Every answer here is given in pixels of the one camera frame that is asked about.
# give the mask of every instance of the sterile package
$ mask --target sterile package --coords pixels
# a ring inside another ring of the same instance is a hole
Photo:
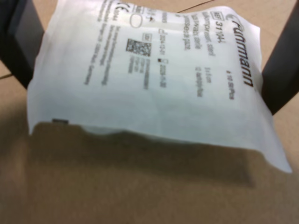
[[[228,7],[168,13],[59,0],[28,88],[40,122],[264,154],[291,172],[261,98],[260,29]]]

